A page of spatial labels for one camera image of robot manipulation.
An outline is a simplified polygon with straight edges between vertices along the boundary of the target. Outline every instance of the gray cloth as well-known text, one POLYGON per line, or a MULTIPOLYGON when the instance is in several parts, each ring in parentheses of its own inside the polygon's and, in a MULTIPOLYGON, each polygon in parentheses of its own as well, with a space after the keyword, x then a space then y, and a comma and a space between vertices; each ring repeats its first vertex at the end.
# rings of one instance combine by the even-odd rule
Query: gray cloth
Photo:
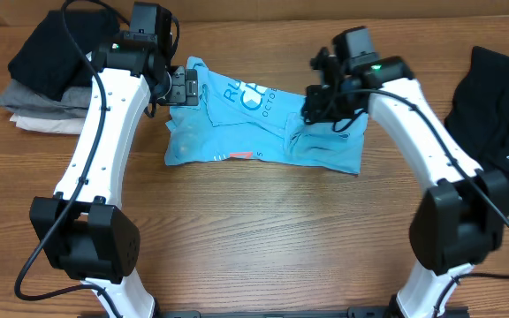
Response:
POLYGON ((11 80, 11 84, 0 96, 0 107, 23 117, 42 119, 85 118, 91 87, 68 87, 60 102, 45 95, 38 95, 30 88, 11 80))

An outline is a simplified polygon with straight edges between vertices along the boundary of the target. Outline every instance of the white cloth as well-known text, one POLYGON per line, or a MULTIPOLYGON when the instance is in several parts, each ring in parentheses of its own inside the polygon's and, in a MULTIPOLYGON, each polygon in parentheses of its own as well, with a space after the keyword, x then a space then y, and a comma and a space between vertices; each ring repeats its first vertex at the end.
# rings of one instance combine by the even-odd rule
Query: white cloth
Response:
POLYGON ((13 114, 9 121, 24 130, 39 133, 81 134, 85 118, 40 119, 13 114))

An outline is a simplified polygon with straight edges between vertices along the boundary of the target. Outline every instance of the wooden table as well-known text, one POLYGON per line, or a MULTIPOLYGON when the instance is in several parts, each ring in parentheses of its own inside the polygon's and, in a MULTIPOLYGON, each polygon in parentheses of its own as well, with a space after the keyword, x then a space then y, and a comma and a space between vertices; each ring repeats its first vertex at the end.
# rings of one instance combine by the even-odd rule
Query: wooden table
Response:
MULTIPOLYGON (((308 61, 341 31, 367 25, 383 57, 400 55, 443 118, 473 45, 509 55, 509 18, 185 23, 177 64, 303 93, 318 78, 308 61)), ((7 63, 33 28, 0 28, 0 93, 7 63)), ((0 109, 0 317, 99 312, 89 291, 37 303, 13 282, 38 239, 35 195, 51 196, 77 137, 24 132, 0 109)), ((166 110, 143 118, 125 172, 124 212, 141 230, 137 269, 162 309, 204 312, 342 309, 384 305, 414 263, 407 229, 421 198, 391 139, 374 122, 359 177, 257 161, 166 167, 166 110)), ((509 272, 509 233, 478 268, 509 272)), ((41 257, 24 291, 75 283, 41 257)), ((454 294, 473 317, 509 317, 509 282, 473 279, 454 294)))

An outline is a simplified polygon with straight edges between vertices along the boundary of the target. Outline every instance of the black fabric pile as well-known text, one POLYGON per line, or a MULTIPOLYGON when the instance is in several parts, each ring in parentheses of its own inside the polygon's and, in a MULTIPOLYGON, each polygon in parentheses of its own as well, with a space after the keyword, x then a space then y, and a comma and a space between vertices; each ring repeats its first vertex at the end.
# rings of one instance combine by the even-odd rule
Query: black fabric pile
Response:
POLYGON ((485 170, 501 170, 509 179, 509 57, 473 48, 445 126, 485 170))
MULTIPOLYGON (((84 54, 119 32, 109 11, 68 11, 68 29, 84 54)), ((8 66, 11 77, 37 94, 60 101, 67 87, 91 86, 91 74, 68 39, 60 11, 50 11, 8 66)))

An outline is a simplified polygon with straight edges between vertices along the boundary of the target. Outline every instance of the robotic arm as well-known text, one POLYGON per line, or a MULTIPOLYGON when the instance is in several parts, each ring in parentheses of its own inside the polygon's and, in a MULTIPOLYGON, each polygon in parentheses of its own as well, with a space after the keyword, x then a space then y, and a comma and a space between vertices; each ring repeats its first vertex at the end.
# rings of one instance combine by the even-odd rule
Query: robotic arm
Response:
MULTIPOLYGON (((268 317, 269 314, 160 314, 155 299, 146 292, 135 269, 140 235, 121 212, 121 184, 136 126, 149 102, 163 105, 197 105, 197 74, 194 70, 170 66, 170 12, 158 5, 136 4, 133 21, 139 25, 121 37, 105 42, 93 55, 101 70, 108 105, 102 140, 86 184, 60 231, 44 247, 50 264, 83 284, 96 284, 110 295, 125 318, 150 317, 268 317), (87 214, 87 222, 78 218, 87 214)), ((475 195, 452 167, 435 136, 403 102, 387 95, 357 94, 359 89, 376 89, 398 94, 413 104, 433 125, 458 164, 475 179, 488 196, 504 206, 507 183, 501 174, 484 173, 455 143, 427 104, 419 82, 399 57, 379 59, 364 27, 348 30, 334 39, 337 55, 323 48, 312 66, 322 74, 322 85, 308 87, 302 109, 304 117, 336 122, 354 118, 355 111, 369 112, 396 142, 418 178, 424 197, 410 227, 410 242, 417 257, 411 276, 387 307, 352 307, 344 312, 270 313, 272 317, 431 318, 468 317, 467 310, 445 312, 437 298, 458 274, 467 273, 486 255, 499 248, 503 224, 475 195), (338 111, 330 113, 333 98, 338 111)), ((78 146, 53 198, 34 198, 31 222, 39 239, 48 232, 58 213, 72 198, 97 130, 102 105, 95 92, 78 146)), ((113 317, 114 310, 95 292, 113 317)))

